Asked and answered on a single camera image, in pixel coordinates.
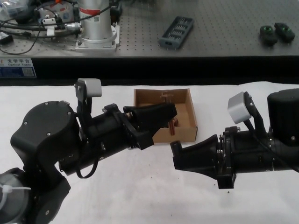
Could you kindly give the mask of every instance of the green object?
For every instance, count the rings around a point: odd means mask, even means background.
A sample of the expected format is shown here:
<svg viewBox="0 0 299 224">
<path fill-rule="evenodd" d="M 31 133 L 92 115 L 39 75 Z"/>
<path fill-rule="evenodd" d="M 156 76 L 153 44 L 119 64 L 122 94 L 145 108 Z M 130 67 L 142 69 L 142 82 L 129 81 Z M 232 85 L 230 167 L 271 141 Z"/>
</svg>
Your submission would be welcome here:
<svg viewBox="0 0 299 224">
<path fill-rule="evenodd" d="M 290 28 L 285 28 L 285 27 L 283 27 L 282 28 L 284 31 L 290 31 L 291 29 Z"/>
</svg>

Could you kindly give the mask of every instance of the copper pipe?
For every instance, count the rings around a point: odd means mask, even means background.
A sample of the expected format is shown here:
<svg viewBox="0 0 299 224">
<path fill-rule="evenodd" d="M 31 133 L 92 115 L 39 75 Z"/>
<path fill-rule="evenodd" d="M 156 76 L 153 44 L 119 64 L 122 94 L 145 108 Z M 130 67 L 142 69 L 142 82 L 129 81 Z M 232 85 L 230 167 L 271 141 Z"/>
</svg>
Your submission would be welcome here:
<svg viewBox="0 0 299 224">
<path fill-rule="evenodd" d="M 173 95 L 172 94 L 163 94 L 162 92 L 162 95 L 161 95 L 161 98 L 164 99 L 164 102 L 169 104 L 171 103 L 171 97 Z M 170 131 L 170 135 L 175 135 L 175 119 L 172 119 L 169 123 L 168 123 L 168 128 L 169 128 L 169 131 Z"/>
</svg>

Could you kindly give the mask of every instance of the copper fitting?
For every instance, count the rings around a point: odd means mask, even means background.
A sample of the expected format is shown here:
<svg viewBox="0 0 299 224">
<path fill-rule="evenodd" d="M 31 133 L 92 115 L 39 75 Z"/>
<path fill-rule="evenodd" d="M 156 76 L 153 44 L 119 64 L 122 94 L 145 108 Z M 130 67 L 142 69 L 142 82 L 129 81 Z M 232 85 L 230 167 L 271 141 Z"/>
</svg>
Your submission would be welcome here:
<svg viewBox="0 0 299 224">
<path fill-rule="evenodd" d="M 178 126 L 178 119 L 176 117 L 173 118 L 173 123 L 175 127 Z"/>
<path fill-rule="evenodd" d="M 173 95 L 168 94 L 167 91 L 162 92 L 161 98 L 164 99 L 165 103 L 170 104 L 171 103 L 171 97 L 173 97 Z M 170 131 L 170 135 L 175 135 L 175 128 L 174 127 L 176 126 L 176 124 L 178 125 L 178 119 L 177 118 L 175 118 L 175 119 L 172 119 L 168 123 L 168 128 L 169 128 L 169 131 Z"/>
</svg>

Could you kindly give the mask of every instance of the label sticker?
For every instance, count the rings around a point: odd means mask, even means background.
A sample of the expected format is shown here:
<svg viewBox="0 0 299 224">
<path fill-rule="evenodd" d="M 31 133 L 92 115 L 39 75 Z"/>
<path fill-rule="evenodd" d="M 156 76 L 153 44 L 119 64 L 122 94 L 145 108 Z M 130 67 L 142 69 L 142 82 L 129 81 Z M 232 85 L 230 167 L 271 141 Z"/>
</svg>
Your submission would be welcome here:
<svg viewBox="0 0 299 224">
<path fill-rule="evenodd" d="M 99 10 L 91 10 L 91 9 L 80 8 L 80 18 L 83 19 L 83 18 L 89 17 L 91 15 L 96 15 L 99 12 L 100 12 Z M 90 21 L 90 22 L 99 22 L 100 21 L 100 16 L 97 15 L 97 16 L 94 16 L 92 18 L 88 18 L 86 20 Z"/>
<path fill-rule="evenodd" d="M 36 77 L 31 58 L 0 58 L 0 77 Z"/>
</svg>

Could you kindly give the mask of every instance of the metal breadboard surface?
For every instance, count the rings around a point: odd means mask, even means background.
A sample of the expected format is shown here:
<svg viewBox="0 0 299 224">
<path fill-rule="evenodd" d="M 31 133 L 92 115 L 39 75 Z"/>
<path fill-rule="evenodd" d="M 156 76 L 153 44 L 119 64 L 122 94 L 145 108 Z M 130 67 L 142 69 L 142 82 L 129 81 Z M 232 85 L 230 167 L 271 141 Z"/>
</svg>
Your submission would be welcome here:
<svg viewBox="0 0 299 224">
<path fill-rule="evenodd" d="M 115 52 L 77 52 L 74 36 L 39 40 L 32 57 L 213 57 L 299 55 L 298 0 L 135 0 L 125 1 Z M 179 49 L 163 48 L 159 39 L 177 16 L 193 18 L 193 28 Z M 259 29 L 286 23 L 296 34 L 290 43 L 263 46 Z M 9 52 L 26 51 L 32 40 L 14 39 Z"/>
</svg>

